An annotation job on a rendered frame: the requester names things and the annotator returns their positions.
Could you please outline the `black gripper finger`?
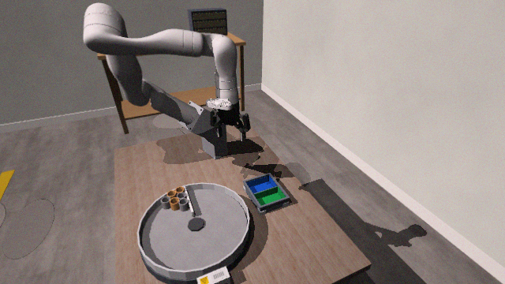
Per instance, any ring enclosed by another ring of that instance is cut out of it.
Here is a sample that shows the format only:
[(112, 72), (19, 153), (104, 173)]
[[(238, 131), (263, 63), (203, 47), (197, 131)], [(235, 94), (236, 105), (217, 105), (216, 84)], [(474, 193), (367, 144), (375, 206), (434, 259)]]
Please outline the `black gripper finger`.
[(216, 122), (216, 116), (218, 115), (218, 111), (216, 111), (216, 109), (212, 110), (210, 112), (210, 121), (211, 121), (211, 126), (214, 126), (216, 128), (216, 135), (220, 138), (223, 133), (222, 133), (222, 126), (220, 126), (223, 121), (226, 119), (225, 116), (223, 116), (219, 122), (217, 123)]
[(235, 126), (236, 129), (240, 131), (241, 142), (243, 142), (246, 138), (245, 132), (248, 132), (251, 129), (251, 127), (248, 114), (239, 114), (239, 117), (241, 118), (241, 120), (240, 119), (238, 120), (238, 124), (232, 117), (229, 118), (229, 121)]

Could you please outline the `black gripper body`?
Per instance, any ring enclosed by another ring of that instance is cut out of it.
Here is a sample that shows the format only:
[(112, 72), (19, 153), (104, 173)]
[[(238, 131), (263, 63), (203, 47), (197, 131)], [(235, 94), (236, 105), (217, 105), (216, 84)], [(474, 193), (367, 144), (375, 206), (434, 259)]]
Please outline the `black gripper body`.
[(220, 110), (218, 109), (218, 116), (219, 118), (221, 119), (223, 116), (226, 117), (226, 119), (223, 121), (223, 123), (225, 125), (231, 125), (233, 126), (233, 124), (229, 121), (229, 118), (232, 117), (236, 123), (238, 122), (238, 120), (240, 119), (239, 117), (239, 101), (238, 103), (235, 103), (232, 105), (232, 109), (231, 110)]

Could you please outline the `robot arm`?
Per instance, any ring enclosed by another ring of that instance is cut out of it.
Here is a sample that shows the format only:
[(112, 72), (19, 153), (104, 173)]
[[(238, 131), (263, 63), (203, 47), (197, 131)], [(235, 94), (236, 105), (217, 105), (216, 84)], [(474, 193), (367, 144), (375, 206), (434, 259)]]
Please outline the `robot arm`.
[(239, 101), (237, 48), (225, 35), (168, 29), (144, 38), (130, 39), (121, 14), (109, 5), (94, 3), (84, 15), (84, 44), (90, 50), (106, 55), (110, 71), (118, 80), (125, 98), (135, 106), (145, 106), (150, 100), (154, 110), (185, 124), (191, 124), (197, 114), (195, 107), (142, 78), (136, 55), (144, 54), (215, 57), (216, 99), (208, 99), (206, 107), (231, 110)]

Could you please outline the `grey metal sleeve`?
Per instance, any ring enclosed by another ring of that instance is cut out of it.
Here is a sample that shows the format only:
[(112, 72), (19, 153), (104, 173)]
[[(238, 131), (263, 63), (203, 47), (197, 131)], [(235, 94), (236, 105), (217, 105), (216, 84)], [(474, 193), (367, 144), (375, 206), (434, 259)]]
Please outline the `grey metal sleeve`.
[[(164, 202), (166, 202), (166, 203), (164, 203)], [(168, 196), (163, 197), (161, 199), (161, 203), (162, 203), (163, 209), (169, 209), (170, 208), (170, 197), (168, 197)]]
[[(178, 198), (179, 197), (179, 198)], [(177, 194), (177, 198), (180, 200), (182, 198), (186, 198), (186, 194), (184, 192), (180, 192), (179, 194)], [(186, 198), (187, 199), (187, 198)]]
[(186, 198), (182, 198), (178, 201), (181, 211), (187, 211), (189, 209), (189, 202)]

